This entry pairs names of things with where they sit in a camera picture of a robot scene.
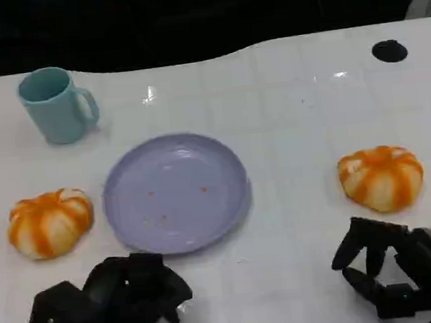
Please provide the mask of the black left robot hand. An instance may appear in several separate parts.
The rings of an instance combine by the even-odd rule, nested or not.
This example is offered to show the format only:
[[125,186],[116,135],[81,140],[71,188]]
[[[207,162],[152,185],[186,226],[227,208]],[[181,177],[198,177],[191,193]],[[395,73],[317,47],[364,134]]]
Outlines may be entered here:
[[187,282],[152,253],[106,258],[83,291],[100,306],[104,323],[180,323],[179,306],[193,298]]

